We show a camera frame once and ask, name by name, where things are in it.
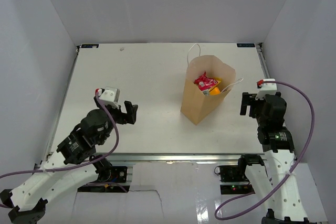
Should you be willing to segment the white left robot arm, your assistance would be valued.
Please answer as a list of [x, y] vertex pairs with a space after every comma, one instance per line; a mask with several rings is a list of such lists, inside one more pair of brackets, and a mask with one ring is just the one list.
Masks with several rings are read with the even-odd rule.
[[70, 191], [118, 177], [107, 155], [96, 153], [96, 146], [117, 131], [117, 124], [134, 124], [138, 106], [125, 101], [126, 112], [122, 112], [119, 105], [95, 103], [97, 108], [88, 112], [39, 169], [31, 171], [20, 186], [1, 192], [1, 206], [10, 208], [11, 223], [37, 223], [52, 203]]

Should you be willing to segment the large orange gummy bag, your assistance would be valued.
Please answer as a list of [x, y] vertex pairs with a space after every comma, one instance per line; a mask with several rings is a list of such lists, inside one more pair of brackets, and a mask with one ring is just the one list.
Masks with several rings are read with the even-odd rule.
[[218, 95], [221, 94], [221, 90], [218, 87], [214, 87], [208, 92], [209, 95]]

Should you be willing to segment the small yellow snack packet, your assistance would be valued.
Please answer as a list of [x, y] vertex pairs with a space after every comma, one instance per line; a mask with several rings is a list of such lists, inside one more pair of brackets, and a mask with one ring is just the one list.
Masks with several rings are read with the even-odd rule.
[[214, 80], [214, 85], [219, 85], [221, 82], [222, 82], [222, 79], [221, 78], [213, 78]]

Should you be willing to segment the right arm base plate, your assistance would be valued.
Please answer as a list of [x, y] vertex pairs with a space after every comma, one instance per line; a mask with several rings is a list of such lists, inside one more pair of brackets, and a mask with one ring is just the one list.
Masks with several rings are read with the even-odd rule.
[[237, 165], [216, 166], [214, 173], [219, 177], [222, 195], [254, 193], [250, 181], [241, 174]]

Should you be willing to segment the pink red candy packet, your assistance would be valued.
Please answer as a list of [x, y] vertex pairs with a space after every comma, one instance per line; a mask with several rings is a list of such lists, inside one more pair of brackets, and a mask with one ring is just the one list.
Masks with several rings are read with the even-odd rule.
[[204, 71], [202, 75], [197, 77], [194, 81], [194, 84], [203, 92], [203, 91], [210, 91], [216, 85], [214, 85], [214, 80], [213, 78], [209, 78], [207, 76], [207, 72]]

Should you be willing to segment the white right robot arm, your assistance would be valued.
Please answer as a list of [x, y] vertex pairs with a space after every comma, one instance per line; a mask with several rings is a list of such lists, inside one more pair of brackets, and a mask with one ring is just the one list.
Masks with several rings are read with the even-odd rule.
[[295, 163], [295, 148], [292, 135], [284, 126], [286, 108], [286, 101], [279, 92], [261, 99], [256, 94], [242, 94], [240, 113], [256, 119], [264, 157], [242, 155], [237, 175], [251, 183], [261, 201], [266, 212], [262, 223], [309, 223], [296, 176], [290, 172]]

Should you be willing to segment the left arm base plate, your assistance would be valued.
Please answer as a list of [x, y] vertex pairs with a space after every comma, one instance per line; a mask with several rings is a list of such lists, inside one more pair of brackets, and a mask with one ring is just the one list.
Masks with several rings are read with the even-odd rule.
[[98, 178], [77, 189], [79, 193], [127, 193], [130, 186], [127, 185], [128, 168], [126, 166], [114, 166], [110, 177], [103, 181]]

